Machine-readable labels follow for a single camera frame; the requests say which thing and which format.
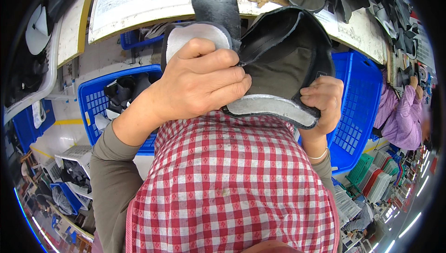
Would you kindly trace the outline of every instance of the workbench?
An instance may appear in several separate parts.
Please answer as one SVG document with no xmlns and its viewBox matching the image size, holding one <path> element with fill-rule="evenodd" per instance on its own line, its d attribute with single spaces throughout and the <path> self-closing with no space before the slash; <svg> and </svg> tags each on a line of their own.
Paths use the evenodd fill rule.
<svg viewBox="0 0 446 253">
<path fill-rule="evenodd" d="M 286 0 L 237 0 L 240 15 L 253 19 L 281 6 Z M 58 66 L 83 52 L 89 0 L 77 0 L 62 20 Z M 96 44 L 126 31 L 175 20 L 193 19 L 191 0 L 92 0 L 88 44 Z M 387 62 L 386 41 L 374 17 L 365 8 L 354 11 L 350 22 L 326 8 L 315 14 L 330 38 L 365 54 L 379 64 Z"/>
</svg>

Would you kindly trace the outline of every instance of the worker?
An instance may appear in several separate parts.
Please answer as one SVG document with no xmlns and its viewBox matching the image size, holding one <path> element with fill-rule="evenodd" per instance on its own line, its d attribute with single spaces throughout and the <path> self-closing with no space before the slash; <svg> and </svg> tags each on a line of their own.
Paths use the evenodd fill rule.
<svg viewBox="0 0 446 253">
<path fill-rule="evenodd" d="M 301 100 L 321 111 L 301 130 L 275 116 L 232 118 L 251 77 L 229 49 L 194 38 L 98 139 L 90 162 L 105 253 L 333 252 L 339 223 L 326 134 L 340 118 L 342 81 L 322 76 Z M 143 182 L 132 162 L 159 127 Z"/>
<path fill-rule="evenodd" d="M 418 79 L 412 76 L 398 99 L 387 84 L 387 70 L 382 70 L 382 74 L 380 104 L 372 133 L 399 148 L 416 150 L 429 141 L 431 132 L 430 113 L 422 110 L 423 89 L 418 85 Z"/>
<path fill-rule="evenodd" d="M 365 239 L 370 239 L 376 232 L 376 221 L 374 219 L 373 210 L 368 203 L 354 200 L 354 203 L 361 208 L 356 217 L 348 222 L 344 228 L 347 230 L 348 236 L 352 237 L 351 232 L 361 231 Z"/>
</svg>

